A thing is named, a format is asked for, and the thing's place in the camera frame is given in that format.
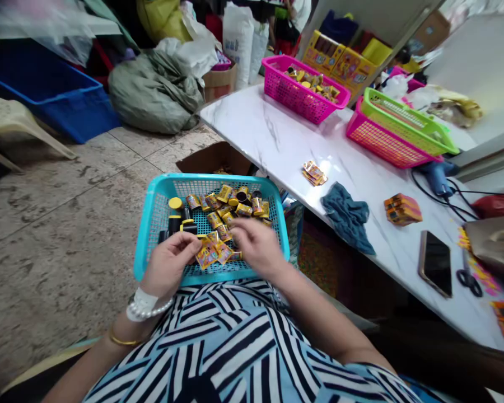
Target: yellow cap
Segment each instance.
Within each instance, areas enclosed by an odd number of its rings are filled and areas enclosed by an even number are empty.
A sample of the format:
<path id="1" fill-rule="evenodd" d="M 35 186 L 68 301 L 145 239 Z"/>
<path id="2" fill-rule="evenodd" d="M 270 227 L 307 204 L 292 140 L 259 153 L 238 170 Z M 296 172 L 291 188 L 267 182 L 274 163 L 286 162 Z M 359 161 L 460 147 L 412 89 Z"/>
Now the yellow cap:
<path id="1" fill-rule="evenodd" d="M 168 205 L 174 210 L 180 210 L 183 208 L 183 201 L 180 198 L 171 198 Z"/>

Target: striped dress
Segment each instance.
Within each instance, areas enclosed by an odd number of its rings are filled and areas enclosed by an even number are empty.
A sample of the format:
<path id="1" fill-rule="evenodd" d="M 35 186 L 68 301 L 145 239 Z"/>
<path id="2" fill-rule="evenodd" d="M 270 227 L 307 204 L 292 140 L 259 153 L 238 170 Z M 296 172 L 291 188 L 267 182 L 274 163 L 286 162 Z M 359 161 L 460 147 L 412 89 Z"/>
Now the striped dress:
<path id="1" fill-rule="evenodd" d="M 184 287 L 151 338 L 86 395 L 111 402 L 420 402 L 373 364 L 313 348 L 263 280 Z"/>

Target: blue glue gun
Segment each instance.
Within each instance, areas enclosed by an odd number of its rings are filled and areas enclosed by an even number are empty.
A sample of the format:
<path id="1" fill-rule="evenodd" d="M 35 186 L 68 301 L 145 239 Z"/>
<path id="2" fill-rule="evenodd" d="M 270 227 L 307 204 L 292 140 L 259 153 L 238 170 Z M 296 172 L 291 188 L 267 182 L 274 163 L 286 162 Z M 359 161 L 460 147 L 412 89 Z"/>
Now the blue glue gun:
<path id="1" fill-rule="evenodd" d="M 448 186 L 446 181 L 447 176 L 454 176 L 459 173 L 459 167 L 451 162 L 431 161 L 416 167 L 416 170 L 421 172 L 427 179 L 431 190 L 441 198 L 452 197 L 454 192 Z"/>

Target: speckled floor tile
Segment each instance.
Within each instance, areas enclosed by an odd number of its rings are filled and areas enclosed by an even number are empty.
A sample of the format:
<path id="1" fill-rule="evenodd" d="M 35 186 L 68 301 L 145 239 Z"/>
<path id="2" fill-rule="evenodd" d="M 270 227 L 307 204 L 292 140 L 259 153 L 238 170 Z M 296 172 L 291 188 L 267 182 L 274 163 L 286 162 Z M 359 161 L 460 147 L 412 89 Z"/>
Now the speckled floor tile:
<path id="1" fill-rule="evenodd" d="M 180 172 L 176 162 L 202 148 L 222 141 L 222 138 L 206 126 L 184 132 L 174 143 L 151 154 L 146 159 L 163 172 Z"/>
<path id="2" fill-rule="evenodd" d="M 130 126 L 118 127 L 112 129 L 109 133 L 142 157 L 147 157 L 160 150 L 177 138 L 174 135 L 145 132 Z"/>
<path id="3" fill-rule="evenodd" d="M 13 329 L 0 340 L 1 387 L 35 358 L 100 335 L 125 307 L 144 196 L 160 174 L 139 161 L 0 242 L 0 338 Z M 23 343 L 30 353 L 8 355 Z"/>
<path id="4" fill-rule="evenodd" d="M 67 144 L 79 155 L 73 161 L 26 135 L 10 136 L 0 146 L 26 171 L 0 180 L 0 239 L 141 159 L 108 133 Z"/>

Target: woman's right hand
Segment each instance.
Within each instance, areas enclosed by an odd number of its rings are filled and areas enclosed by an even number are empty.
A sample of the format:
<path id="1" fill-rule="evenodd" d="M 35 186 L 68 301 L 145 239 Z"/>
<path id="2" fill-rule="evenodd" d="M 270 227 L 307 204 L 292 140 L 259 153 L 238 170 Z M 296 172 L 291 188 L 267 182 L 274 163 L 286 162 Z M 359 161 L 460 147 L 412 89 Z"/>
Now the woman's right hand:
<path id="1" fill-rule="evenodd" d="M 277 285 L 281 277 L 294 270 L 284 259 L 272 229 L 254 219 L 238 218 L 231 222 L 230 232 L 243 259 L 263 279 Z"/>

